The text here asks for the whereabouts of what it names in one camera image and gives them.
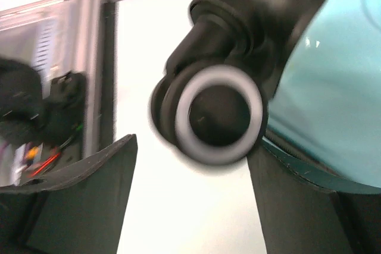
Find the wire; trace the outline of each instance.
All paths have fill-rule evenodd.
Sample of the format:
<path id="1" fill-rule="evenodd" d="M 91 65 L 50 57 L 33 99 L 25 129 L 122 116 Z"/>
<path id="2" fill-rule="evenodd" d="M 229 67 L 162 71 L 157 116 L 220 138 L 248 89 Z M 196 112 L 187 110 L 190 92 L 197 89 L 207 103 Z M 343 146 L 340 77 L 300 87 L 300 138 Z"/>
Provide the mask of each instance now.
<path id="1" fill-rule="evenodd" d="M 55 155 L 52 155 L 51 157 L 49 157 L 49 159 L 47 159 L 42 165 L 41 167 L 39 167 L 36 171 L 34 171 L 30 176 L 31 177 L 35 177 L 36 175 L 40 174 L 42 171 L 44 171 L 43 173 L 45 173 L 47 170 L 51 169 L 51 167 L 53 166 L 54 164 L 54 161 L 57 162 L 57 158 L 61 156 L 62 154 L 62 151 L 68 146 L 70 145 L 74 139 L 76 138 L 78 132 L 83 128 L 83 125 L 79 125 L 77 128 L 76 128 L 76 132 L 70 136 L 60 147 L 56 148 L 55 150 Z"/>
<path id="2" fill-rule="evenodd" d="M 45 169 L 46 166 L 48 166 L 49 164 L 51 164 L 54 160 L 56 160 L 59 156 L 61 155 L 61 152 L 58 152 L 57 154 L 51 156 L 49 159 L 47 159 L 42 165 L 41 167 L 39 167 L 36 171 L 34 171 L 30 176 L 31 177 L 35 177 L 36 175 L 38 175 L 39 173 L 41 173 L 43 171 L 43 169 Z"/>

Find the teal surface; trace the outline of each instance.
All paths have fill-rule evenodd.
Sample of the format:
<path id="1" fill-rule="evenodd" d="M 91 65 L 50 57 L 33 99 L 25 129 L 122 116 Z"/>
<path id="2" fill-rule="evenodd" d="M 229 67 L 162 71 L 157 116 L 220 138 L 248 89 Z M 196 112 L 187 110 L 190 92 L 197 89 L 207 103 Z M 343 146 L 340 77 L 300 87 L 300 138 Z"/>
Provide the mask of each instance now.
<path id="1" fill-rule="evenodd" d="M 269 111 L 269 126 L 310 155 L 381 187 L 381 0 L 327 0 Z"/>

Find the caster wheel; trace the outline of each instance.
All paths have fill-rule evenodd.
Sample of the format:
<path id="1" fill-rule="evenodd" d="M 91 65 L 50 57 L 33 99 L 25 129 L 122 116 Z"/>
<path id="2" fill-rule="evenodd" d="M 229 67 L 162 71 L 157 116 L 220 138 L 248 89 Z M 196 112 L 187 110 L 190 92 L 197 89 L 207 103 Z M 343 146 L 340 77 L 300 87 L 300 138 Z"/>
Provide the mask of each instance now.
<path id="1" fill-rule="evenodd" d="M 228 165 L 244 158 L 267 125 L 267 101 L 252 78 L 232 60 L 190 65 L 165 94 L 162 133 L 203 164 Z"/>
<path id="2" fill-rule="evenodd" d="M 154 123 L 156 130 L 164 139 L 166 139 L 166 141 L 174 144 L 174 142 L 172 142 L 171 139 L 161 131 L 161 126 L 160 126 L 161 105 L 163 103 L 165 94 L 168 91 L 169 85 L 170 83 L 167 76 L 164 76 L 161 79 L 161 81 L 158 82 L 158 84 L 156 85 L 151 95 L 150 111 L 151 111 L 152 122 Z"/>

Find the metal frame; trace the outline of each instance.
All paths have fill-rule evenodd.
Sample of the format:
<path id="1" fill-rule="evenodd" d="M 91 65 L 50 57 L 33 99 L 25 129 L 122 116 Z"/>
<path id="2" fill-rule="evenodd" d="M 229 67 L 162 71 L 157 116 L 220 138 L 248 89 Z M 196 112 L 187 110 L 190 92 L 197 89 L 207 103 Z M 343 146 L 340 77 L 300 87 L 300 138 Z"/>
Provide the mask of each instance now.
<path id="1" fill-rule="evenodd" d="M 57 20 L 57 27 L 49 34 L 54 46 L 51 55 L 45 54 L 50 64 L 50 78 L 69 70 L 83 72 L 88 79 L 87 102 L 83 135 L 83 156 L 98 151 L 99 112 L 102 70 L 102 5 L 105 0 L 45 0 L 0 12 L 0 32 L 25 24 Z M 43 41 L 36 47 L 37 58 L 44 49 Z"/>

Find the red wire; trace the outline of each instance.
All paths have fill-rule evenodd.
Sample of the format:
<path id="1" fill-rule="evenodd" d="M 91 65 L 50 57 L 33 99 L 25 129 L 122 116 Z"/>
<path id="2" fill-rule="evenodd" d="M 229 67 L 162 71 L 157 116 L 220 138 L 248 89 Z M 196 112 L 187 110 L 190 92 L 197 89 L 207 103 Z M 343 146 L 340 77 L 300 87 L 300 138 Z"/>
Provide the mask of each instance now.
<path id="1" fill-rule="evenodd" d="M 45 167 L 49 164 L 51 164 L 54 160 L 56 160 L 59 156 L 61 155 L 61 153 L 57 153 L 53 156 L 51 156 L 49 159 L 47 159 L 42 165 L 41 167 L 39 167 L 36 171 L 34 171 L 30 176 L 31 177 L 34 177 L 36 175 L 38 175 L 43 169 L 45 169 Z"/>

